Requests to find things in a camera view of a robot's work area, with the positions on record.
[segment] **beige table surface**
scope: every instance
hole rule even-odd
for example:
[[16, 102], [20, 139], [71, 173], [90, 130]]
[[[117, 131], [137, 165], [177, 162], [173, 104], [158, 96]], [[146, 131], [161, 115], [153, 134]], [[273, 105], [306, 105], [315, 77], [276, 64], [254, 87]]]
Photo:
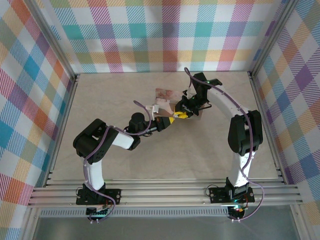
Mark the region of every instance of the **beige table surface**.
[[[257, 104], [246, 72], [205, 72], [218, 78], [243, 106]], [[155, 89], [183, 91], [189, 84], [184, 72], [81, 74], [53, 171], [54, 180], [82, 180], [81, 159], [73, 140], [94, 119], [124, 128], [131, 115], [155, 102]], [[142, 137], [133, 151], [111, 146], [102, 160], [105, 179], [225, 178], [232, 164], [228, 145], [229, 121], [214, 105], [201, 120], [178, 119], [162, 132]], [[277, 178], [266, 137], [252, 162], [251, 178]]]

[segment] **colorful plaid pattern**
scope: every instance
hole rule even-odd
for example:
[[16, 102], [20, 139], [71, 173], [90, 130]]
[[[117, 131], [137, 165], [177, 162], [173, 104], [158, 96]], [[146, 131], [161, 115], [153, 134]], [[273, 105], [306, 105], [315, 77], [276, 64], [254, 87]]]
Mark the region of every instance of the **colorful plaid pattern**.
[[264, 34], [264, 37], [259, 45], [259, 48], [258, 50], [256, 51], [255, 55], [254, 55], [254, 58], [253, 58], [253, 61], [250, 65], [250, 70], [253, 69], [253, 67], [256, 65], [257, 63], [257, 60], [259, 59], [260, 55], [261, 55], [261, 52], [262, 50], [264, 49], [264, 47], [266, 46], [266, 43], [268, 42], [272, 32], [275, 30], [275, 27], [276, 27], [276, 24], [279, 20], [279, 18], [281, 17], [281, 13], [282, 11], [284, 10], [286, 4], [289, 2], [289, 0], [281, 0], [281, 3], [278, 7], [278, 9], [276, 10], [274, 16], [273, 16], [273, 19], [268, 27], [268, 30], [265, 32]]
[[71, 81], [22, 0], [0, 0], [0, 240], [18, 238]]
[[278, 0], [42, 1], [50, 4], [51, 11], [38, 0], [78, 73], [175, 72], [184, 67], [248, 70], [252, 48], [273, 14], [270, 9], [279, 4]]
[[320, 239], [320, 1], [300, 0], [256, 80], [289, 183]]

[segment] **metal extrusion bar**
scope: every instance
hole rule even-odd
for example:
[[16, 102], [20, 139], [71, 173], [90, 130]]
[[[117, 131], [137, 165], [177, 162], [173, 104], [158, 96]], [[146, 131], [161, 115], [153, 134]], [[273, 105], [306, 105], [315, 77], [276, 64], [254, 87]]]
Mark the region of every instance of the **metal extrusion bar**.
[[65, 53], [63, 52], [61, 46], [58, 43], [58, 40], [54, 33], [52, 32], [50, 26], [48, 25], [45, 17], [43, 16], [41, 10], [39, 9], [35, 0], [25, 0], [25, 5], [28, 7], [30, 13], [34, 17], [36, 23], [39, 25], [44, 37], [48, 41], [50, 47], [56, 54], [59, 61], [62, 63], [62, 66], [65, 68], [69, 76], [75, 81], [76, 80], [76, 73], [72, 69], [68, 58], [66, 57]]
[[307, 216], [305, 206], [293, 204], [291, 205], [291, 210], [300, 239], [316, 240], [317, 238], [310, 223], [309, 217]]
[[[280, 172], [284, 173], [284, 166], [283, 166], [282, 162], [280, 161], [279, 153], [278, 153], [277, 147], [276, 147], [276, 142], [273, 138], [270, 125], [268, 124], [268, 118], [267, 118], [266, 112], [264, 111], [261, 97], [258, 94], [258, 90], [257, 90], [256, 84], [255, 84], [255, 81], [251, 78], [249, 73], [248, 73], [248, 77], [249, 77], [249, 80], [251, 83], [251, 87], [252, 87], [252, 91], [253, 91], [253, 95], [254, 95], [256, 104], [258, 106], [259, 112], [261, 113], [263, 127], [264, 127], [264, 131], [265, 131], [266, 139], [269, 143], [269, 148], [270, 148], [270, 151], [271, 151], [271, 154], [273, 157], [273, 161], [274, 161], [276, 167], [279, 168]], [[287, 176], [285, 174], [281, 174], [281, 175], [283, 177], [284, 182], [287, 184], [288, 183]]]
[[26, 209], [18, 240], [33, 239], [40, 214], [41, 209], [39, 208]]
[[51, 158], [49, 160], [49, 167], [47, 167], [46, 172], [45, 172], [45, 178], [42, 183], [43, 187], [46, 186], [48, 179], [51, 178], [51, 177], [49, 177], [49, 175], [52, 173], [51, 171], [55, 167], [58, 152], [59, 152], [60, 145], [61, 145], [61, 141], [62, 141], [64, 132], [65, 132], [65, 129], [66, 129], [69, 113], [71, 110], [71, 105], [72, 105], [72, 102], [73, 102], [75, 94], [76, 94], [77, 86], [78, 86], [78, 81], [72, 82], [72, 86], [70, 89], [70, 96], [69, 96], [68, 102], [66, 104], [65, 112], [63, 114], [63, 119], [62, 119], [61, 126], [59, 129], [58, 135], [57, 135], [54, 150], [53, 150], [53, 153], [52, 153]]
[[[255, 179], [265, 190], [264, 205], [288, 205], [301, 203], [301, 196], [295, 185], [285, 185], [279, 175], [274, 179]], [[49, 179], [45, 188], [35, 188], [29, 207], [62, 208], [81, 207], [76, 205], [76, 190], [82, 186], [82, 180], [54, 181]], [[121, 189], [121, 207], [209, 207], [233, 206], [234, 203], [211, 204], [205, 195], [210, 184], [219, 187], [225, 185], [224, 179], [148, 179], [148, 180], [108, 180], [108, 188]], [[259, 187], [252, 185], [257, 205], [262, 197]]]
[[267, 43], [265, 44], [259, 58], [256, 61], [253, 69], [250, 71], [252, 72], [252, 76], [256, 77], [258, 72], [260, 71], [261, 67], [263, 66], [264, 62], [267, 59], [268, 54], [270, 53], [272, 47], [274, 46], [275, 42], [277, 41], [280, 33], [282, 32], [283, 28], [285, 27], [291, 13], [295, 9], [299, 0], [289, 0], [287, 1], [286, 5], [284, 6], [282, 12], [280, 13], [280, 18], [274, 27], [273, 32], [271, 33]]

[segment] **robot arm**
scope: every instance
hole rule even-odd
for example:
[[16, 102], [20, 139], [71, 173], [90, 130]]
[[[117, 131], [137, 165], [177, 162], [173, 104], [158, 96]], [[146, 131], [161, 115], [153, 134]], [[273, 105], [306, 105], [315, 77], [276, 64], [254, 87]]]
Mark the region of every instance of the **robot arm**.
[[[225, 191], [232, 200], [246, 194], [249, 188], [249, 183], [241, 172], [241, 169], [248, 161], [250, 153], [248, 123], [240, 109], [226, 96], [228, 93], [218, 79], [207, 80], [202, 72], [195, 74], [194, 77], [202, 82], [215, 86], [217, 89], [201, 84], [191, 78], [190, 80], [194, 86], [196, 95], [188, 99], [187, 94], [185, 94], [182, 100], [176, 105], [175, 114], [179, 118], [190, 118], [193, 115], [199, 115], [199, 110], [206, 108], [203, 107], [205, 103], [212, 103], [219, 108], [230, 122], [228, 144], [233, 151], [233, 160], [230, 175], [226, 178]], [[253, 158], [256, 150], [258, 150], [258, 146], [263, 142], [261, 115], [257, 110], [249, 111], [246, 107], [243, 107], [239, 103], [237, 104], [248, 115], [251, 123], [253, 135], [253, 152], [251, 158]], [[250, 165], [251, 162], [249, 162], [243, 171], [246, 176], [249, 174]]]
[[[190, 118], [193, 115], [199, 115], [199, 111], [208, 107], [203, 107], [206, 103], [215, 104], [221, 112], [227, 117], [230, 122], [230, 128], [228, 133], [228, 144], [233, 151], [232, 169], [229, 177], [226, 178], [226, 185], [223, 190], [219, 190], [220, 196], [226, 199], [226, 203], [239, 196], [247, 194], [249, 189], [249, 183], [247, 179], [241, 173], [241, 169], [247, 163], [250, 152], [250, 134], [248, 129], [248, 123], [243, 113], [235, 107], [228, 97], [226, 97], [224, 87], [218, 79], [207, 80], [205, 75], [197, 73], [194, 77], [202, 82], [214, 85], [216, 88], [211, 88], [205, 84], [201, 84], [191, 79], [196, 94], [187, 97], [187, 94], [182, 96], [180, 102], [175, 106], [175, 115], [179, 118]], [[262, 136], [262, 121], [261, 115], [257, 110], [250, 111], [245, 107], [241, 108], [249, 117], [252, 133], [253, 133], [253, 153], [254, 156], [258, 146], [263, 142]], [[102, 158], [108, 151], [111, 145], [119, 146], [127, 150], [133, 150], [140, 143], [140, 137], [150, 135], [154, 131], [162, 131], [167, 128], [174, 119], [172, 117], [156, 117], [150, 125], [147, 132], [141, 135], [130, 136], [126, 133], [120, 132], [113, 127], [109, 128], [108, 133], [104, 139], [103, 144], [98, 151], [88, 159], [88, 166], [84, 169], [87, 181], [94, 190], [108, 195], [105, 189], [105, 182], [102, 177]], [[141, 133], [148, 126], [148, 122], [145, 121], [142, 113], [134, 113], [131, 117], [126, 132], [131, 134]], [[107, 129], [106, 123], [100, 119], [94, 120], [84, 131], [82, 131], [74, 140], [73, 147], [76, 149], [77, 154], [80, 157], [86, 158], [92, 153], [100, 144], [103, 135]], [[247, 176], [249, 173], [250, 164], [244, 169], [244, 174]], [[98, 205], [104, 204], [105, 199], [92, 192], [87, 186], [83, 185], [82, 193], [79, 190], [79, 197], [77, 204], [79, 205]]]
[[[102, 159], [111, 145], [133, 150], [140, 143], [141, 136], [150, 135], [155, 131], [161, 132], [173, 121], [174, 119], [172, 117], [155, 117], [154, 120], [151, 121], [150, 128], [147, 132], [133, 136], [109, 127], [103, 144], [99, 150], [87, 160], [87, 166], [84, 168], [84, 174], [87, 176], [89, 186], [97, 191], [104, 189], [105, 181], [102, 175]], [[132, 115], [129, 125], [126, 127], [126, 132], [129, 134], [140, 133], [147, 128], [148, 123], [148, 121], [145, 121], [145, 116], [142, 113], [136, 112]], [[83, 158], [86, 158], [92, 153], [102, 141], [107, 127], [105, 122], [98, 118], [95, 119], [74, 139], [73, 147], [76, 149], [76, 153]]]

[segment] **snack package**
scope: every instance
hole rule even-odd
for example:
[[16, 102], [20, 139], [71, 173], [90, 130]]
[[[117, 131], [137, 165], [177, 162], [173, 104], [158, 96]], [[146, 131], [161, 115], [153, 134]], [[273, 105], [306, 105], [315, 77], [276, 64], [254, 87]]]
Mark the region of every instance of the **snack package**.
[[[184, 95], [181, 91], [167, 90], [163, 88], [155, 89], [155, 104], [159, 106], [158, 113], [155, 115], [162, 117], [175, 117], [175, 106], [182, 99]], [[199, 116], [193, 115], [186, 119], [200, 119], [202, 111], [199, 112]]]

